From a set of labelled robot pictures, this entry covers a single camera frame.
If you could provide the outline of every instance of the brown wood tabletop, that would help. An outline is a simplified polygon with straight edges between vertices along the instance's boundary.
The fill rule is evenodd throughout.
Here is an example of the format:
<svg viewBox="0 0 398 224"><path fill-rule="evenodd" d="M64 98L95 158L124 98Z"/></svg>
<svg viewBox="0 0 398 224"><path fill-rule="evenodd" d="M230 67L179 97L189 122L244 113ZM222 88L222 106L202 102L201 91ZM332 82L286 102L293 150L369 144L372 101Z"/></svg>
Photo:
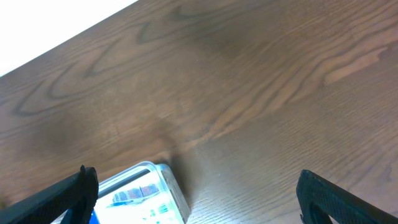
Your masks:
<svg viewBox="0 0 398 224"><path fill-rule="evenodd" d="M140 0L0 78L0 197L150 160L189 223L301 223L302 169L397 216L397 12Z"/></svg>

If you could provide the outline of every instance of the white wall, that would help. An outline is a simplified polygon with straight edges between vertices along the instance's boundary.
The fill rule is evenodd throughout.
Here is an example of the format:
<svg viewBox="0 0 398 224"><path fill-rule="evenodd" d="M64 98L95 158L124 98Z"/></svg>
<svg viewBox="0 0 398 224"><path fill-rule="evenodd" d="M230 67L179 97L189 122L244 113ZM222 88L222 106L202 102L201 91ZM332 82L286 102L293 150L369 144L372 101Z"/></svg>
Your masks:
<svg viewBox="0 0 398 224"><path fill-rule="evenodd" d="M0 76L137 0L0 0Z"/></svg>

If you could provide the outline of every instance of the wooden surface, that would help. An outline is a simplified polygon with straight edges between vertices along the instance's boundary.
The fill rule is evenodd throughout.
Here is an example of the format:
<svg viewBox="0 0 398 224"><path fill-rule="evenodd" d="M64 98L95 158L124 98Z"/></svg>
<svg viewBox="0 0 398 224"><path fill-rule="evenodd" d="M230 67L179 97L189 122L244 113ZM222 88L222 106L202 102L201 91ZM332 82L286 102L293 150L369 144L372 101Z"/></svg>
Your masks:
<svg viewBox="0 0 398 224"><path fill-rule="evenodd" d="M397 11L141 0L0 78L0 194L151 160L189 223L300 223L301 169L398 215Z"/></svg>

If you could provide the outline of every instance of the wood grain pattern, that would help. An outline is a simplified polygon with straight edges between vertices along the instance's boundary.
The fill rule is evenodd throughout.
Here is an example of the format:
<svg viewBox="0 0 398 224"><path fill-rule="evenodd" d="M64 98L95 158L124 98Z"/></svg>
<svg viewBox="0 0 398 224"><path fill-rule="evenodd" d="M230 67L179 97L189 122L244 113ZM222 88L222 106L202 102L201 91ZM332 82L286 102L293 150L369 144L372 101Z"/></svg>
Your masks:
<svg viewBox="0 0 398 224"><path fill-rule="evenodd" d="M192 223L285 220L297 211L292 189L306 162L350 187L344 172L362 175L358 169L372 167L350 168L358 164L351 153L360 157L365 152L370 159L394 155L393 149L378 154L355 141L365 139L356 131L373 138L367 131L375 131L376 121L350 125L375 116L352 114L367 104L363 97L384 96L389 91L384 88L396 84L383 71L396 67L397 12L396 1L139 1L0 78L0 194L17 202L81 164L96 167L104 180L139 161L166 159L184 167L179 175L189 180ZM375 81L379 73L391 82ZM367 93L367 88L374 91ZM326 93L336 94L341 103ZM302 101L308 96L311 100ZM351 101L344 100L349 96ZM352 101L357 98L360 105ZM372 113L386 109L388 116L377 117L381 121L393 117L394 104L388 100L381 101L391 105L374 100L368 108ZM353 105L335 109L347 104ZM247 128L253 120L254 127ZM389 136L390 131L383 133ZM269 150L268 132L280 136ZM336 139L328 139L329 134ZM312 135L316 140L298 146ZM239 147L228 147L231 142ZM279 160L268 161L268 153ZM263 168L271 173L262 176L253 171L264 157L270 165ZM338 161L344 166L333 168ZM387 167L395 165L391 161ZM277 163L287 166L274 169ZM229 189L233 164L243 171ZM203 166L203 173L194 171ZM320 166L340 173L333 177ZM383 175L396 187L389 169ZM201 188L203 182L211 184ZM246 194L256 197L253 205ZM219 214L211 218L210 210Z"/></svg>

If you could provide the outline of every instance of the black object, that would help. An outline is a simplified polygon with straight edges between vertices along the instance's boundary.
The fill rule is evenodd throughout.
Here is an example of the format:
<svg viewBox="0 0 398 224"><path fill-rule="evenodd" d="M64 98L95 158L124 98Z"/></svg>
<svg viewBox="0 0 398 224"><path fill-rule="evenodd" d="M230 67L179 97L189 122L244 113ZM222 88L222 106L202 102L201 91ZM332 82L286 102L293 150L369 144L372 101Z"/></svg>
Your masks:
<svg viewBox="0 0 398 224"><path fill-rule="evenodd" d="M395 224L398 218L361 200L309 170L303 170L296 193L304 224Z"/></svg>
<svg viewBox="0 0 398 224"><path fill-rule="evenodd" d="M68 210L61 224L86 224L98 199L98 179L94 167L80 167L80 172L53 186L0 210L0 223L48 224Z"/></svg>

